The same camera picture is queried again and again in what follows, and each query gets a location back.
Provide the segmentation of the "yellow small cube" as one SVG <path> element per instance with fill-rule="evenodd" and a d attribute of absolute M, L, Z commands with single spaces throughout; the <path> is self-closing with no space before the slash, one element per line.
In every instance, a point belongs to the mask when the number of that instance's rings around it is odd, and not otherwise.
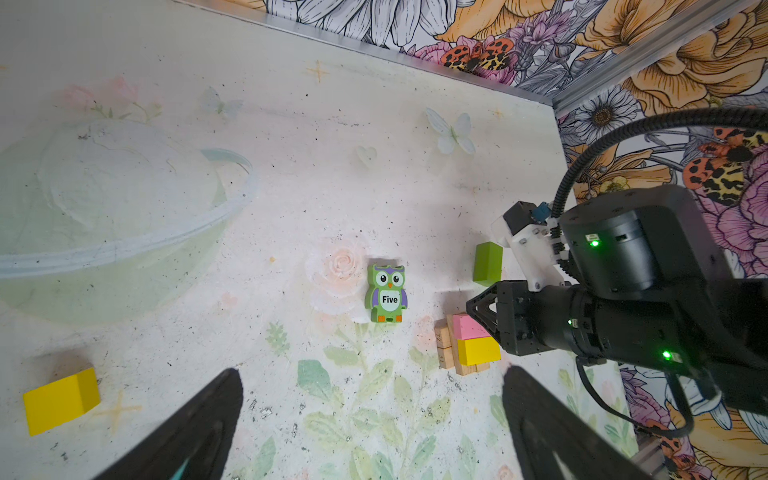
<path fill-rule="evenodd" d="M 100 404 L 93 368 L 23 394 L 28 433 L 37 436 L 77 419 Z"/>

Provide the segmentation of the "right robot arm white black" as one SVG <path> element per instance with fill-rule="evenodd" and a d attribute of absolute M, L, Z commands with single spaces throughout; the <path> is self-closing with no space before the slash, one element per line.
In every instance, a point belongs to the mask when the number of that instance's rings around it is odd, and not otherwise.
<path fill-rule="evenodd" d="M 466 305 L 505 351 L 685 376 L 706 398 L 766 413 L 767 283 L 732 275 L 686 189 L 605 194 L 558 224 L 575 285 L 500 281 Z"/>

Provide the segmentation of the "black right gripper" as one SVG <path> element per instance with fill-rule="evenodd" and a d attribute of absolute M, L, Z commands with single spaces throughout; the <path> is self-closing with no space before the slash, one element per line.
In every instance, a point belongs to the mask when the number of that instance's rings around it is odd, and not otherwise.
<path fill-rule="evenodd" d="M 578 286 L 532 292 L 525 281 L 493 284 L 466 302 L 466 313 L 516 356 L 549 350 L 580 353 L 578 341 L 587 332 L 590 310 L 591 296 Z"/>

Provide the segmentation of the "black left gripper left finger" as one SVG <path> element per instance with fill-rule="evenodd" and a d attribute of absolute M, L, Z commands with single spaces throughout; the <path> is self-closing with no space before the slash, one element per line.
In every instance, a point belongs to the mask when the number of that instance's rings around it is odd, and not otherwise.
<path fill-rule="evenodd" d="M 243 405 L 237 369 L 223 370 L 99 479 L 220 479 Z"/>

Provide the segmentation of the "green owl number toy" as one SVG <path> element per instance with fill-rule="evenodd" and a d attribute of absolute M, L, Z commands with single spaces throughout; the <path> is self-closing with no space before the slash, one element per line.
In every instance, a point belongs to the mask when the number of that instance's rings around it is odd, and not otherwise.
<path fill-rule="evenodd" d="M 374 323 L 401 323 L 408 308 L 404 266 L 373 264 L 367 272 L 365 307 Z"/>

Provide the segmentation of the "yellow long wood block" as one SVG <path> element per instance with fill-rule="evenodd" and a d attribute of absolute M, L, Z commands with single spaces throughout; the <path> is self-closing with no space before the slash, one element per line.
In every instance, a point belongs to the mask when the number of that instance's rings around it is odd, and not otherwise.
<path fill-rule="evenodd" d="M 501 359 L 501 347 L 490 336 L 458 340 L 459 362 L 464 366 L 493 363 Z"/>

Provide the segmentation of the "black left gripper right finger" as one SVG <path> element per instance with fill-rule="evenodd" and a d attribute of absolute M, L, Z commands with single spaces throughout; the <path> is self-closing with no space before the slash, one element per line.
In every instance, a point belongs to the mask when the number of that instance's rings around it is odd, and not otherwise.
<path fill-rule="evenodd" d="M 647 479 L 531 374 L 519 366 L 504 375 L 502 404 L 522 477 Z"/>

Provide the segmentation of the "pink wood block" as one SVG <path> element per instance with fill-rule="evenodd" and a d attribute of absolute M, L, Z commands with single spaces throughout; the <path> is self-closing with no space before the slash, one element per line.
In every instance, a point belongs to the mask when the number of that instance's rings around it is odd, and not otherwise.
<path fill-rule="evenodd" d="M 452 315 L 449 324 L 457 340 L 490 337 L 486 329 L 466 313 Z"/>

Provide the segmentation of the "natural wood block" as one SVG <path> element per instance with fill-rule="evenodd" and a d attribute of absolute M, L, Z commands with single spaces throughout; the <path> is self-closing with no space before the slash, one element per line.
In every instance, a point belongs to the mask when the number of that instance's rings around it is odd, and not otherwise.
<path fill-rule="evenodd" d="M 450 370 L 455 367 L 452 351 L 452 340 L 450 330 L 445 321 L 438 322 L 435 325 L 435 339 L 439 367 L 441 369 Z"/>
<path fill-rule="evenodd" d="M 448 329 L 449 345 L 444 353 L 446 369 L 453 368 L 457 375 L 467 376 L 475 373 L 481 373 L 490 369 L 490 363 L 481 363 L 472 366 L 460 363 L 458 343 L 454 336 L 452 315 L 446 317 Z"/>

